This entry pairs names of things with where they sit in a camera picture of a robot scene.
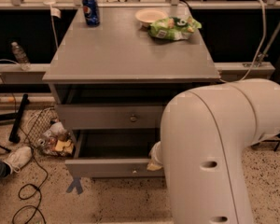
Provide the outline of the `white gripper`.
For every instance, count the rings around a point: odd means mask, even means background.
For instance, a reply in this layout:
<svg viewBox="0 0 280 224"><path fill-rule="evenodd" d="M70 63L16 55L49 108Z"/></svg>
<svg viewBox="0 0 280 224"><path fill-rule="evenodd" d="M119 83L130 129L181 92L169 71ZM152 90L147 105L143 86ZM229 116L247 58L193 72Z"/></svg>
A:
<svg viewBox="0 0 280 224"><path fill-rule="evenodd" d="M147 164L148 171L159 171L162 166L161 142L157 142L149 152L150 161Z"/></svg>

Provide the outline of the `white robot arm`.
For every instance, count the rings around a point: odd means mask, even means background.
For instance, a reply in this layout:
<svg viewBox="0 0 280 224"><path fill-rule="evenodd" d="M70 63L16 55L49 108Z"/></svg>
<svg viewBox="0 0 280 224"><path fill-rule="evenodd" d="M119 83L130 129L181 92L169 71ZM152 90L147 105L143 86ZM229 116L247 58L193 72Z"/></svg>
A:
<svg viewBox="0 0 280 224"><path fill-rule="evenodd" d="M280 134L280 85L252 78L183 91L161 117L174 224L254 224L246 147Z"/></svg>

